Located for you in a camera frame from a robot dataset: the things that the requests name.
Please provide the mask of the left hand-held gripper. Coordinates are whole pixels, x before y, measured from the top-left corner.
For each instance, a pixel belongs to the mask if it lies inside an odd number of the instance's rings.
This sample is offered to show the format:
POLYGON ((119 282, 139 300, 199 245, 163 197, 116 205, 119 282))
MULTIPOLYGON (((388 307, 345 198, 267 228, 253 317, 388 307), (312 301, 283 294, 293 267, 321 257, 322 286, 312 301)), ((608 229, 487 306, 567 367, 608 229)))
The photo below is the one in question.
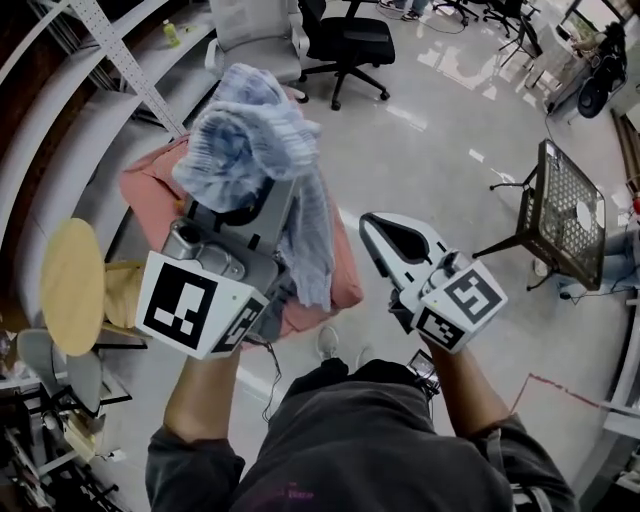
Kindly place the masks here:
POLYGON ((185 218, 148 255, 135 327, 195 359, 232 355, 285 276, 270 255, 298 193, 298 178, 268 179, 249 234, 250 206, 221 213, 188 198, 185 218))

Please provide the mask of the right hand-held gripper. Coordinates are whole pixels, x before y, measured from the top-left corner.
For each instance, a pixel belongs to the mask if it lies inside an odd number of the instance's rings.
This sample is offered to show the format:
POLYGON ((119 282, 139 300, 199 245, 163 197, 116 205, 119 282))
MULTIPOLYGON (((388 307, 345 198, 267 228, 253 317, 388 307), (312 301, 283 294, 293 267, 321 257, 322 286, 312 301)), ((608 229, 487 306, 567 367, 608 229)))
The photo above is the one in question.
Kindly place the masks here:
POLYGON ((508 302, 482 262, 447 251, 442 237, 423 221, 366 213, 359 235, 380 275, 396 287, 389 312, 405 332, 415 331, 450 354, 464 348, 508 302), (423 271, 426 263, 434 266, 423 271))

